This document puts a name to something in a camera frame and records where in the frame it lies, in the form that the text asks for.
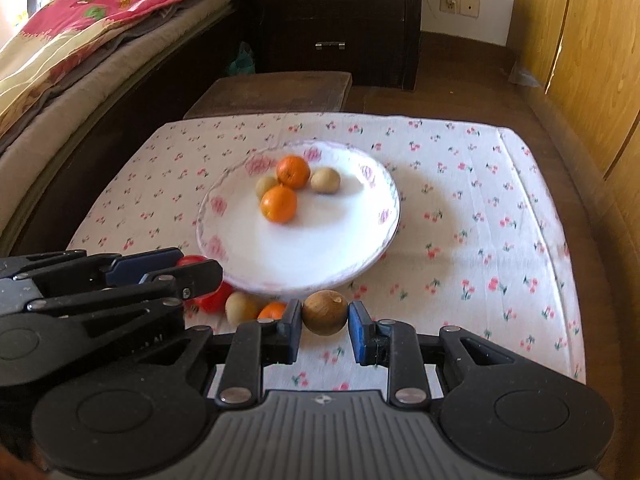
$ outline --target tablecloth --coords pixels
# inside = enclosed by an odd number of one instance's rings
[[[382,161],[401,193],[388,250],[339,291],[374,319],[437,334],[456,324],[579,381],[584,345],[562,225],[530,149],[484,124],[355,114],[258,114],[166,124],[107,186],[70,248],[197,253],[195,222],[227,166],[267,146],[334,140]],[[189,325],[233,330],[186,312]],[[303,330],[298,360],[264,371],[266,388],[386,390],[386,369],[355,364],[347,330]]]

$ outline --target red tomato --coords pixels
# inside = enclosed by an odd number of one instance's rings
[[[201,310],[208,314],[222,312],[225,309],[226,300],[228,300],[233,291],[234,288],[231,285],[227,282],[222,282],[215,292],[210,292],[209,294],[195,298],[193,301]]]
[[[188,254],[187,256],[181,257],[175,266],[182,267],[185,265],[197,264],[198,262],[204,262],[205,260],[206,258],[200,254]]]

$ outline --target electrical outlet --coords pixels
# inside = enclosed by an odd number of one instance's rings
[[[457,14],[460,12],[460,0],[440,0],[441,12]]]
[[[480,15],[480,0],[460,0],[460,14],[477,18]]]

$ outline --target wooden floor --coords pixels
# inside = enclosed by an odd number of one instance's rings
[[[585,209],[551,138],[508,82],[513,65],[504,47],[439,34],[422,37],[415,92],[353,87],[346,111],[475,121],[506,126],[530,147],[556,204],[574,267],[586,346],[588,384],[622,420],[622,378],[609,283]],[[616,437],[600,473],[614,477]]]

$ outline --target pink floral plate rim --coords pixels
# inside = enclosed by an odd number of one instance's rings
[[[386,251],[391,242],[393,241],[396,233],[398,231],[398,225],[400,221],[400,213],[401,213],[401,201],[398,193],[398,188],[396,186],[393,177],[384,167],[384,165],[369,155],[369,153],[364,152],[350,144],[345,144],[342,142],[335,142],[332,140],[300,140],[295,142],[284,142],[278,144],[277,146],[270,146],[268,148],[263,148],[262,150],[257,150],[255,152],[249,153],[245,158],[243,158],[237,164],[225,168],[222,171],[220,177],[213,183],[213,185],[209,188],[206,195],[204,196],[202,202],[200,203],[200,209],[198,211],[198,217],[196,218],[196,241],[198,243],[198,248],[200,253],[203,255],[207,255],[209,252],[205,247],[205,243],[203,241],[204,236],[204,221],[207,214],[207,204],[210,201],[210,195],[212,192],[215,192],[222,183],[229,177],[233,172],[243,168],[247,165],[247,163],[253,158],[257,158],[260,156],[268,155],[269,153],[277,152],[283,150],[285,148],[299,148],[304,152],[304,148],[322,148],[327,147],[331,150],[345,150],[347,152],[353,153],[364,160],[367,160],[368,165],[371,168],[375,168],[375,173],[381,174],[384,179],[384,184],[388,187],[391,200],[393,202],[392,209],[396,213],[390,222],[389,229],[385,235],[383,242],[372,252],[369,258],[366,258],[363,261],[358,262],[357,264],[348,267],[347,269],[341,270],[341,272],[334,274],[321,282],[313,283],[308,286],[298,287],[298,288],[287,288],[284,283],[273,283],[273,282],[263,282],[258,285],[255,283],[249,283],[242,278],[239,278],[229,272],[224,272],[224,279],[226,282],[233,285],[235,288],[248,292],[250,294],[257,294],[260,296],[281,296],[287,298],[306,298],[309,294],[316,292],[318,290],[326,290],[332,289],[339,285],[343,285],[345,283],[350,282],[363,272],[366,272],[373,264],[375,264],[380,256]],[[224,259],[225,254],[222,254],[222,258],[220,259],[220,264],[224,269]]]

